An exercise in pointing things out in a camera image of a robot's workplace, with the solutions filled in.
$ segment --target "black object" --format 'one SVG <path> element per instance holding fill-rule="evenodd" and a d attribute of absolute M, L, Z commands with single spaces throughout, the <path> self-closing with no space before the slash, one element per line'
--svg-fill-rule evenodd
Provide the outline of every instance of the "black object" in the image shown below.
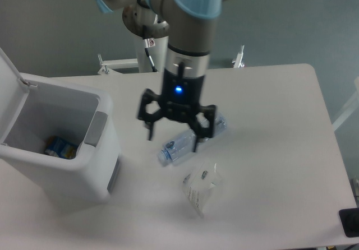
<path fill-rule="evenodd" d="M 185 51 L 185 50 L 182 50 L 180 48 L 176 48 L 176 47 L 173 47 L 171 46 L 170 44 L 167 45 L 167 47 L 178 53 L 178 54 L 182 54 L 182 55 L 187 55 L 189 57 L 203 57 L 205 55 L 208 55 L 209 54 L 209 51 L 205 51 L 205 52 L 192 52 L 192 51 Z"/>
<path fill-rule="evenodd" d="M 158 70 L 155 67 L 155 64 L 152 61 L 152 57 L 150 56 L 150 53 L 148 52 L 148 48 L 145 48 L 145 53 L 146 53 L 146 56 L 148 57 L 148 60 L 150 62 L 152 72 L 158 72 Z"/>
<path fill-rule="evenodd" d="M 148 140 L 152 139 L 154 123 L 163 117 L 180 123 L 187 123 L 196 135 L 196 142 L 193 152 L 196 151 L 197 143 L 203 138 L 212 138 L 214 133 L 214 120 L 216 106 L 201 106 L 199 104 L 202 85 L 205 76 L 183 77 L 185 64 L 178 65 L 178 73 L 174 75 L 168 70 L 164 70 L 162 92 L 155 94 L 152 90 L 146 89 L 142 95 L 140 109 L 137 118 L 145 122 L 145 127 L 149 129 Z M 160 109 L 150 114 L 146 111 L 146 106 L 152 101 L 156 101 Z M 209 121 L 208 127 L 202 127 L 197 119 L 197 114 L 203 113 Z"/>
<path fill-rule="evenodd" d="M 352 244 L 351 246 L 348 246 L 347 248 L 345 248 L 344 250 L 350 250 L 352 249 L 353 247 L 357 246 L 358 244 Z"/>
<path fill-rule="evenodd" d="M 359 208 L 342 209 L 339 217 L 347 237 L 359 237 Z"/>

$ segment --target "trash bin lid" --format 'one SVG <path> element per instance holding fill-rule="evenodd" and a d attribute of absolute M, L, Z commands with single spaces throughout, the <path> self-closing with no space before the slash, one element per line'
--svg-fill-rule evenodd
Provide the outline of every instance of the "trash bin lid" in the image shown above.
<path fill-rule="evenodd" d="M 22 78 L 0 48 L 0 143 L 10 132 L 29 94 L 29 84 Z"/>

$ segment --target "plastic water bottle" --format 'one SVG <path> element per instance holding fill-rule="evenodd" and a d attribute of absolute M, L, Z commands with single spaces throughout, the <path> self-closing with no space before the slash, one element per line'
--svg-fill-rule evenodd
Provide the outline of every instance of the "plastic water bottle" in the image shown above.
<path fill-rule="evenodd" d="M 204 119 L 201 122 L 201 125 L 203 127 L 207 127 L 208 124 L 209 122 L 207 119 Z M 227 128 L 226 119 L 220 113 L 217 113 L 217 116 L 214 121 L 213 137 L 222 133 L 226 128 Z M 158 160 L 161 162 L 162 166 L 166 166 L 169 163 L 173 163 L 177 159 L 191 152 L 195 145 L 195 142 L 196 142 L 196 135 L 194 131 L 188 129 L 163 144 L 163 150 L 157 154 Z"/>

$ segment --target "blue led light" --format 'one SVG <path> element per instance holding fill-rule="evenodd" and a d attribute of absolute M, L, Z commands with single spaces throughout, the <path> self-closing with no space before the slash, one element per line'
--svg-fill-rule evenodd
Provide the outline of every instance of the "blue led light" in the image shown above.
<path fill-rule="evenodd" d="M 176 93 L 182 93 L 182 88 L 180 86 L 176 86 L 175 88 Z"/>

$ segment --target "white table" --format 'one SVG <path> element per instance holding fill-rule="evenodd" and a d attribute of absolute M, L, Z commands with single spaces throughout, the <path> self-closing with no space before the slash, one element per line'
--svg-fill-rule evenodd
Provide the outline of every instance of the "white table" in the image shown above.
<path fill-rule="evenodd" d="M 203 105 L 229 130 L 179 166 L 162 168 L 162 142 L 186 129 L 162 119 L 153 141 L 136 119 L 145 88 L 161 74 L 68 77 L 105 89 L 123 148 L 106 205 L 46 195 L 0 161 L 0 249 L 288 249 L 358 243 L 338 211 L 355 207 L 314 70 L 308 65 L 210 70 Z M 215 160 L 224 178 L 200 219 L 184 177 Z"/>

